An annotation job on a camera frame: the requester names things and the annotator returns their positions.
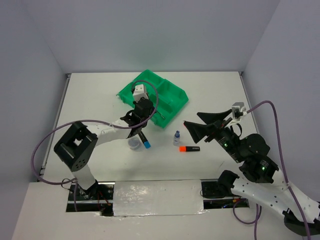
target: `cable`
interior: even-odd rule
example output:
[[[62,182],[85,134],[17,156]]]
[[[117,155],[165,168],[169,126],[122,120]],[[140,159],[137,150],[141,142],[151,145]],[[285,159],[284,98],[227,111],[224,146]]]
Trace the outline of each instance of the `cable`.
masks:
[[[278,148],[279,148],[279,155],[280,155],[280,162],[281,162],[281,166],[282,166],[282,172],[283,172],[283,176],[285,179],[285,182],[288,184],[289,183],[289,179],[288,179],[288,175],[287,175],[287,171],[285,168],[285,161],[284,161],[284,157],[283,157],[283,153],[282,153],[282,147],[281,147],[281,141],[280,141],[280,133],[279,133],[279,123],[278,123],[278,115],[277,115],[277,111],[276,111],[276,107],[275,105],[269,101],[269,100],[265,100],[260,102],[259,104],[257,104],[256,106],[254,106],[253,108],[249,109],[247,111],[247,113],[251,113],[252,111],[256,110],[258,107],[260,107],[262,104],[270,104],[273,110],[273,115],[274,115],[274,121],[275,121],[275,129],[276,129],[276,138],[277,138],[277,142],[278,142]],[[303,223],[304,223],[304,227],[305,227],[305,231],[306,231],[306,235],[307,235],[307,239],[311,240],[311,235],[310,235],[310,229],[308,226],[308,222],[305,216],[304,211],[302,210],[302,207],[294,193],[294,191],[292,190],[292,188],[290,186],[288,186],[288,189],[301,213],[302,219],[303,219]]]
[[[97,194],[97,200],[98,200],[98,209],[99,209],[99,212],[101,212],[100,205],[99,205],[99,193]]]
[[[254,236],[254,240],[257,240],[257,227],[258,227],[258,220],[261,216],[261,212],[262,212],[262,207],[260,206],[260,212],[259,211],[259,205],[256,204],[256,213],[255,213],[255,221],[254,221],[254,231],[253,231],[253,236]]]
[[[92,119],[84,119],[84,120],[79,120],[80,122],[86,122],[86,123],[99,123],[99,124],[105,124],[105,125],[108,125],[108,126],[112,126],[116,129],[134,129],[134,128],[138,128],[142,125],[144,125],[147,121],[149,121],[153,116],[154,114],[157,112],[157,108],[158,108],[158,104],[159,104],[159,96],[158,96],[158,91],[156,89],[156,87],[151,84],[150,82],[146,81],[146,80],[137,80],[135,82],[132,83],[132,86],[135,86],[136,83],[146,83],[146,84],[149,84],[154,92],[155,92],[155,98],[156,98],[156,101],[155,101],[155,107],[154,107],[154,110],[153,112],[151,113],[151,115],[144,121],[138,123],[137,125],[134,125],[134,126],[117,126],[117,125],[113,125],[111,123],[108,123],[106,121],[101,121],[101,120],[92,120]],[[31,171],[33,173],[33,175],[35,175],[37,177],[37,179],[43,183],[46,183],[46,184],[50,184],[50,185],[64,185],[64,184],[68,184],[68,183],[75,183],[75,191],[74,191],[74,208],[75,208],[75,211],[77,211],[77,206],[76,206],[76,189],[78,188],[78,182],[77,182],[77,179],[76,178],[72,178],[72,179],[69,179],[68,181],[62,181],[62,182],[53,182],[53,181],[48,181],[48,180],[45,180],[44,178],[42,178],[36,171],[36,167],[35,167],[35,155],[36,155],[36,152],[37,150],[39,149],[40,145],[53,133],[55,133],[56,131],[66,127],[66,126],[69,126],[69,125],[72,125],[73,123],[75,122],[78,122],[78,121],[71,121],[71,122],[67,122],[61,126],[58,126],[56,127],[55,129],[53,129],[52,131],[50,131],[34,148],[32,154],[31,154],[31,160],[30,160],[30,165],[31,165]]]
[[[73,191],[71,190],[71,188],[66,188],[66,187],[64,187],[63,184],[64,184],[64,181],[65,181],[65,180],[70,180],[70,179],[69,179],[69,178],[64,178],[64,179],[62,179],[62,181],[61,181],[61,182],[62,182],[61,187],[62,187],[63,189],[69,190],[70,192],[73,192]]]
[[[256,204],[256,217],[255,217],[255,220],[254,221],[243,221],[241,220],[237,214],[236,214],[236,206],[240,203],[240,202],[243,202],[245,201],[245,199],[240,199],[239,201],[237,201],[234,205],[233,205],[233,208],[232,208],[232,212],[233,212],[233,215],[234,217],[242,224],[245,224],[245,225],[251,225],[251,224],[256,224],[258,222],[258,220],[260,219],[260,216],[261,216],[261,213],[262,213],[262,207],[260,206],[259,208],[259,205]]]
[[[77,209],[77,189],[78,189],[78,181],[75,181],[74,192],[73,192],[73,202],[74,202],[74,210],[78,212]]]

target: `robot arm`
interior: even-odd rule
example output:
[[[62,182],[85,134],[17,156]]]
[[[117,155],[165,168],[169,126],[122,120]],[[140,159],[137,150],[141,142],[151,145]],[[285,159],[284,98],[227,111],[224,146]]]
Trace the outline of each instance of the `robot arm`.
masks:
[[[239,124],[247,114],[244,104],[236,102],[232,109],[222,113],[198,112],[206,123],[185,121],[184,125],[195,143],[206,137],[205,142],[215,139],[237,163],[245,178],[225,170],[218,184],[222,191],[246,197],[264,206],[281,218],[293,232],[306,235],[303,218],[290,193],[290,186],[300,203],[312,235],[320,234],[320,205],[310,199],[291,182],[286,183],[284,174],[267,154],[270,147],[259,134],[250,134],[242,139],[235,134],[232,125]]]
[[[98,184],[88,166],[94,148],[113,140],[127,139],[142,134],[142,128],[147,123],[139,127],[134,126],[144,122],[155,109],[143,84],[135,86],[133,98],[134,109],[128,111],[125,116],[110,125],[88,124],[86,126],[77,121],[54,146],[54,152],[68,166],[77,179],[81,195],[87,199],[96,196],[98,192],[104,195],[105,191],[104,186]]]

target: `small bottle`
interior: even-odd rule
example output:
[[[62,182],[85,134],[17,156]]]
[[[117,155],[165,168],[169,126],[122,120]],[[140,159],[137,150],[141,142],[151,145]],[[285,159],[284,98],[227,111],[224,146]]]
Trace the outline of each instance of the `small bottle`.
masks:
[[[178,146],[180,143],[180,132],[176,131],[173,136],[173,145]]]

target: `green plastic bin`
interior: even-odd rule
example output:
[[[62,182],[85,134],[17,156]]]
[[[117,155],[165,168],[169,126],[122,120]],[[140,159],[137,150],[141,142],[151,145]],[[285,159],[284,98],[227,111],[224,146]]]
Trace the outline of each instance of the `green plastic bin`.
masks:
[[[143,71],[132,82],[135,82],[136,80],[145,80],[155,86],[159,96],[159,104],[157,108],[159,114],[154,114],[151,120],[155,125],[162,128],[165,128],[168,125],[168,123],[175,117],[175,115],[189,100],[184,90],[148,69]],[[117,94],[117,96],[119,96],[125,104],[129,104],[131,107],[134,107],[134,98],[131,93],[132,82],[125,86],[125,88],[122,89]],[[156,105],[155,91],[150,85],[146,83],[142,84],[146,86],[146,90],[148,92],[150,100],[154,103],[154,105]]]

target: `white platform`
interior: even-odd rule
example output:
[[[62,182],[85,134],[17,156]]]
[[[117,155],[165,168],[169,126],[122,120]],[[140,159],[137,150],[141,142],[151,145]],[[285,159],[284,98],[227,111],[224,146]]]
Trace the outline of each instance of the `white platform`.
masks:
[[[243,225],[231,209],[186,216],[101,217],[96,212],[66,212],[68,191],[30,183],[12,240],[253,240],[254,226]],[[244,221],[255,207],[238,208]],[[258,240],[301,240],[283,220],[262,212]]]
[[[181,144],[194,146],[183,121],[202,121],[197,112],[219,113],[235,102],[248,101],[238,72],[157,72],[185,90],[189,102],[173,121],[162,129],[149,121],[143,129],[151,148],[132,151],[127,140],[117,140],[96,147],[88,163],[98,181],[215,179],[223,170],[240,173],[238,165],[216,143],[201,141],[200,152],[181,153],[172,144],[176,130]],[[58,126],[75,120],[97,119],[112,122],[131,109],[116,97],[139,73],[73,73],[66,91]],[[249,114],[241,123],[243,135],[256,133]],[[53,146],[66,129],[55,134],[44,177],[60,182],[71,178],[70,170],[53,152]]]
[[[143,130],[151,148],[132,151],[125,140],[101,145],[89,161],[98,181],[190,180],[218,178],[223,170],[240,174],[231,157],[215,142],[200,142],[200,152],[178,152],[173,135],[181,131],[184,145],[194,145],[183,120],[201,122],[197,112],[223,112],[234,102],[245,102],[245,91],[237,72],[158,72],[184,89],[189,103],[165,128],[151,121]],[[115,95],[138,73],[73,73],[64,98],[58,126],[81,119],[114,121],[131,108]],[[249,114],[241,123],[243,135],[256,132]],[[51,145],[44,178],[71,178],[69,169],[53,152],[62,136]],[[66,212],[68,191],[60,186],[30,183],[13,240],[234,240],[254,239],[253,225],[238,222],[231,209],[212,209],[199,215],[100,217],[94,212]],[[255,205],[239,208],[244,221],[255,217]],[[300,240],[283,219],[263,211],[257,228],[258,240]]]

